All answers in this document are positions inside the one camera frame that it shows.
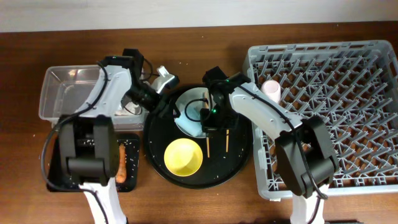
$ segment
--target brown table surface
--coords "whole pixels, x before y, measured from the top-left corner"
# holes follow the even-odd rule
[[[39,97],[51,66],[94,64],[134,47],[155,67],[177,74],[181,84],[200,83],[217,65],[228,75],[240,71],[250,46],[373,39],[390,41],[398,52],[398,23],[0,34],[0,223],[93,223],[83,194],[51,194],[40,175],[39,154],[50,123],[39,119]],[[291,200],[259,196],[253,159],[221,186],[190,190],[161,178],[140,153],[136,189],[119,194],[131,223],[253,223],[292,213]],[[397,223],[397,201],[398,194],[330,197],[323,214],[326,220]]]

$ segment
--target black plate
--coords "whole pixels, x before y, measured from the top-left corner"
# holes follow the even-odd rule
[[[126,181],[119,184],[116,183],[118,192],[130,192],[137,184],[137,170],[138,170],[138,154],[139,154],[139,136],[136,134],[118,134],[118,144],[124,144],[126,147]],[[52,183],[59,187],[66,189],[78,189],[77,183],[72,182],[69,175],[65,175],[61,170],[60,149],[58,138],[55,140],[53,154],[50,163],[50,170],[47,177]],[[50,192],[60,192],[47,185]]]
[[[183,92],[203,85],[190,85],[170,93],[178,98]],[[194,140],[203,152],[203,163],[191,176],[179,177],[165,166],[164,152],[167,146],[179,138]],[[205,189],[222,184],[237,174],[246,164],[252,151],[251,122],[239,117],[238,128],[229,132],[229,149],[226,152],[226,133],[217,133],[210,138],[210,158],[207,158],[206,139],[187,136],[173,119],[160,119],[149,115],[144,126],[144,150],[155,170],[173,184],[189,189]]]

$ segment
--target white cylinder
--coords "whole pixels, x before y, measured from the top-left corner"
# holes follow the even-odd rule
[[[279,104],[280,101],[280,85],[275,80],[268,80],[261,86],[263,94],[268,96],[272,101]]]

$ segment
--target white wall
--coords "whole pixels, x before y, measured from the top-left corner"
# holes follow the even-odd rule
[[[398,0],[0,0],[0,32],[398,20]]]

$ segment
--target carrot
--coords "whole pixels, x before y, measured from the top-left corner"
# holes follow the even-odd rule
[[[126,181],[126,158],[125,158],[125,150],[126,148],[124,147],[123,144],[120,144],[119,146],[119,153],[120,153],[120,160],[119,160],[119,169],[118,173],[116,174],[116,182],[117,183],[123,183]]]

